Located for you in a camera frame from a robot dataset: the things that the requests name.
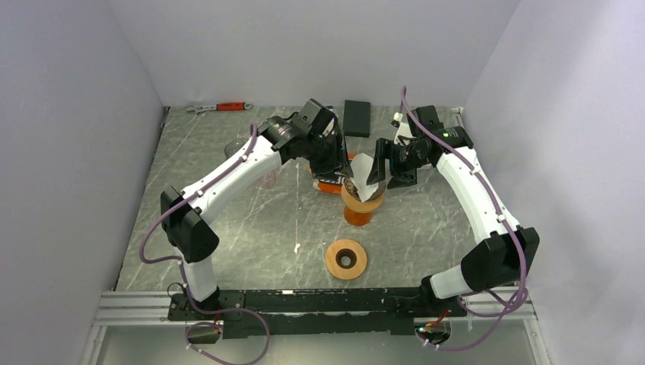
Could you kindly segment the clear glass ribbed dripper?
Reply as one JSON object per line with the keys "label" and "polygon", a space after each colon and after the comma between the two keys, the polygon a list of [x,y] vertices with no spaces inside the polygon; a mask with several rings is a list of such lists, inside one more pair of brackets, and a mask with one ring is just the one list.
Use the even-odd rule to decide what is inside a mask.
{"label": "clear glass ribbed dripper", "polygon": [[383,195],[386,190],[386,183],[380,181],[366,184],[361,181],[355,182],[354,179],[347,177],[343,182],[343,187],[352,198],[359,202],[371,202]]}

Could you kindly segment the clear glass jar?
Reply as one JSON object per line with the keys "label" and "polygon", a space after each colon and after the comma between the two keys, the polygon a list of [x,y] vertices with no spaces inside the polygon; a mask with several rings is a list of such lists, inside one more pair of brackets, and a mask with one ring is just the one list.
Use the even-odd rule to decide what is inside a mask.
{"label": "clear glass jar", "polygon": [[239,150],[244,147],[247,142],[248,140],[245,138],[236,138],[233,141],[228,142],[224,148],[224,155],[226,159],[234,156]]}

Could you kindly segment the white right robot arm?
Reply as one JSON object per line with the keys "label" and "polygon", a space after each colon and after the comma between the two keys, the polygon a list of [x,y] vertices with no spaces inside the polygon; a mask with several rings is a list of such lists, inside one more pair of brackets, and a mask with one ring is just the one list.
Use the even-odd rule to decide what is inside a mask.
{"label": "white right robot arm", "polygon": [[388,189],[413,186],[417,170],[431,165],[449,183],[469,220],[475,247],[458,265],[429,275],[419,287],[419,305],[429,316],[446,309],[449,298],[504,284],[526,282],[539,245],[532,227],[523,227],[502,204],[478,162],[471,138],[462,127],[417,132],[406,145],[377,140],[368,183],[389,172]]}

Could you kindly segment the orange glass carafe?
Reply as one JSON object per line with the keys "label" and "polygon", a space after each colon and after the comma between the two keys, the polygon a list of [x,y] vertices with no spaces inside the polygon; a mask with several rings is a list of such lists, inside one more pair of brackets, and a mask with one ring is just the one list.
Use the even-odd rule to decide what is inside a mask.
{"label": "orange glass carafe", "polygon": [[368,224],[373,217],[373,209],[344,207],[343,215],[345,220],[352,226],[361,227]]}

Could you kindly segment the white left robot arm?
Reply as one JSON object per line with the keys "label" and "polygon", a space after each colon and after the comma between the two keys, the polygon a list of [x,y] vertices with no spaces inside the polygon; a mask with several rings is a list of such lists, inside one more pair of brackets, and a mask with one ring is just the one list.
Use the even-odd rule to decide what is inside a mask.
{"label": "white left robot arm", "polygon": [[250,126],[247,142],[197,182],[166,189],[160,225],[179,256],[190,290],[189,310],[211,318],[219,306],[212,256],[220,239],[211,224],[241,192],[289,160],[302,158],[315,177],[352,174],[337,115],[314,99],[287,117],[272,116]]}

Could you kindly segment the white paper coffee filter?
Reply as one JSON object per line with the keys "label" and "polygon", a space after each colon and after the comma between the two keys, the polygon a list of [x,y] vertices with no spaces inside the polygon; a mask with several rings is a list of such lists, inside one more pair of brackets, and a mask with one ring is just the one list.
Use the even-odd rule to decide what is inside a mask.
{"label": "white paper coffee filter", "polygon": [[373,158],[371,156],[367,154],[356,154],[351,160],[351,168],[354,175],[350,178],[354,179],[355,182],[366,182],[372,164]]}

